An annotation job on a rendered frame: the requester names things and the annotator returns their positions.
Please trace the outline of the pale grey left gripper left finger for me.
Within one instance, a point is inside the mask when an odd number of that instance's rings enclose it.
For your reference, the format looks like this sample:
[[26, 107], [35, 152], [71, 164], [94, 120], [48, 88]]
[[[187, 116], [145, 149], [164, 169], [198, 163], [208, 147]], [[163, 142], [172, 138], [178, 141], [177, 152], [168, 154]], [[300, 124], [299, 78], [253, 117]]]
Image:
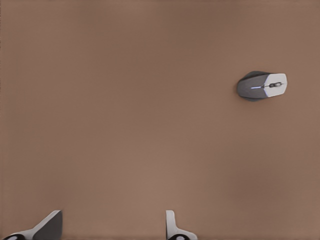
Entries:
[[31, 229], [12, 233], [2, 240], [61, 240], [63, 211], [54, 210]]

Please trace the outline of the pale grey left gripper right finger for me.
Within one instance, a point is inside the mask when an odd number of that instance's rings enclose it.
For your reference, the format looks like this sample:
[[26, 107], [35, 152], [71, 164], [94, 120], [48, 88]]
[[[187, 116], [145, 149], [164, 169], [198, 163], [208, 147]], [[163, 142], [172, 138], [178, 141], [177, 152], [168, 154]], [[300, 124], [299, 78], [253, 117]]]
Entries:
[[166, 240], [198, 240], [193, 232], [177, 227], [173, 210], [165, 211]]

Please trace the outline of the grey and white computer mouse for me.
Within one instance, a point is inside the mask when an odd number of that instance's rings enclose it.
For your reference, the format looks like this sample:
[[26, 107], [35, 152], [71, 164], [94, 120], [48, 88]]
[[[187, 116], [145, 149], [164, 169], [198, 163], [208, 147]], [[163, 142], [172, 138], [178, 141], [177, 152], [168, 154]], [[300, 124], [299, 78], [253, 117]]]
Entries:
[[257, 102], [283, 95], [287, 85], [285, 73], [251, 71], [238, 81], [236, 91], [241, 98]]

